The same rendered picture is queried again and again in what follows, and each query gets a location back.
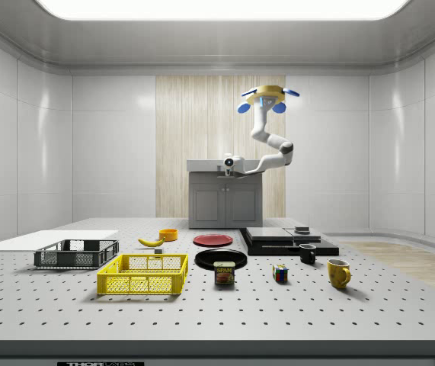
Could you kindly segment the white drawer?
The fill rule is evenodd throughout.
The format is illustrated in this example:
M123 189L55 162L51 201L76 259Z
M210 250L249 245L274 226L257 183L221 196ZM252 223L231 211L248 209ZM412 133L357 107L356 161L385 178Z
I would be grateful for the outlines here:
M259 159L246 159L245 170L257 168ZM188 159L188 172L224 172L225 165L222 159Z

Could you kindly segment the white cabinet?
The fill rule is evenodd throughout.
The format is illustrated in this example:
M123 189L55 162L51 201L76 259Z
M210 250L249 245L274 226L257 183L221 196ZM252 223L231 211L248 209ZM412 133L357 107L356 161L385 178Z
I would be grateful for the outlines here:
M189 172L189 227L263 225L262 175L224 178L224 172Z

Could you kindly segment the red plate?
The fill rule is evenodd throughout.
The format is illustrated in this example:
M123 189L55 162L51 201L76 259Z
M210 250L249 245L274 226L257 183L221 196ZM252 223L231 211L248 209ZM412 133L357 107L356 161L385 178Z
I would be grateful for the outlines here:
M233 238L223 234L204 234L194 237L193 243L204 247L221 247L232 244Z

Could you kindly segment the black stove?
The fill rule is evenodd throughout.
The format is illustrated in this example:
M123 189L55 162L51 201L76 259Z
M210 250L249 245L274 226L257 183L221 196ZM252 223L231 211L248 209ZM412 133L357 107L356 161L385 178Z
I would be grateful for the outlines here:
M339 255L339 248L308 226L248 227L240 233L249 255L299 255L300 244L316 246L316 255Z

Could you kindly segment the black plate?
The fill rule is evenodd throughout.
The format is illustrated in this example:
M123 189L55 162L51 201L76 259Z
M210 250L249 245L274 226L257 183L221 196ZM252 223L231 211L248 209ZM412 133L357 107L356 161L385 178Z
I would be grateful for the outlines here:
M210 249L195 255L195 263L203 269L212 271L215 262L234 262L235 268L239 269L247 265L247 256L231 249Z

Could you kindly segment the flat-sided can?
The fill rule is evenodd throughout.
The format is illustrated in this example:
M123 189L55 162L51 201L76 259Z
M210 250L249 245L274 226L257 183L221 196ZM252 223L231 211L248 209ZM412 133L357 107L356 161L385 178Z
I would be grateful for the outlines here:
M235 283L235 263L230 261L214 262L215 284Z

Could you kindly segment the banana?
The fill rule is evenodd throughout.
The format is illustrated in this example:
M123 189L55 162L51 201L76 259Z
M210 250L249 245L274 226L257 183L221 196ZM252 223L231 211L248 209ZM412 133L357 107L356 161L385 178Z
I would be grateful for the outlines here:
M148 241L145 239L138 239L138 241L140 244L142 244L145 247L155 248L155 247L161 246L165 242L165 237L163 236L162 238L160 238L160 240L154 241L154 242L151 242L151 241Z

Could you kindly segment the black mug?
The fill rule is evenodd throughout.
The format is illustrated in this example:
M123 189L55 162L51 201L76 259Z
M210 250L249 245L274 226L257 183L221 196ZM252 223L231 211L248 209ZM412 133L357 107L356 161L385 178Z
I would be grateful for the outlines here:
M316 246L313 244L300 244L299 254L302 263L314 265L316 260Z

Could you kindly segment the yellow basket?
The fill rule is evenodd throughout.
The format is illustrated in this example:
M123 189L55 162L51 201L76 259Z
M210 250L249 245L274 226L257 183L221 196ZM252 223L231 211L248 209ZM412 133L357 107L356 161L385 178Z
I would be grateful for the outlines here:
M99 294L180 294L187 254L122 254L97 273Z

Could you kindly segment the yellow mug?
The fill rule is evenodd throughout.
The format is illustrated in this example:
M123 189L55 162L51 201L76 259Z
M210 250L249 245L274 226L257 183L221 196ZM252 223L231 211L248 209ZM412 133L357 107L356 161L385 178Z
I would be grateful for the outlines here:
M337 289L344 289L350 282L350 264L341 259L331 258L327 262L328 275L331 285Z

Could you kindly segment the dark grey basket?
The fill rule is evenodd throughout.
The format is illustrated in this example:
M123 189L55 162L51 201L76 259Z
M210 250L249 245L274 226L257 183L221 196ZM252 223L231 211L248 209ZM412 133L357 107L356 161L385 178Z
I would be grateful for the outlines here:
M100 268L119 252L118 240L64 239L38 249L34 265L40 268Z

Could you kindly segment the white board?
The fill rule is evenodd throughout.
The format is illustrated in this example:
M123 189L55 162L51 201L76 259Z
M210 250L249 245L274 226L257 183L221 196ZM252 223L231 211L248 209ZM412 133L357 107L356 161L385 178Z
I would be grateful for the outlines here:
M64 239L105 239L117 230L41 230L0 241L0 251L35 251Z

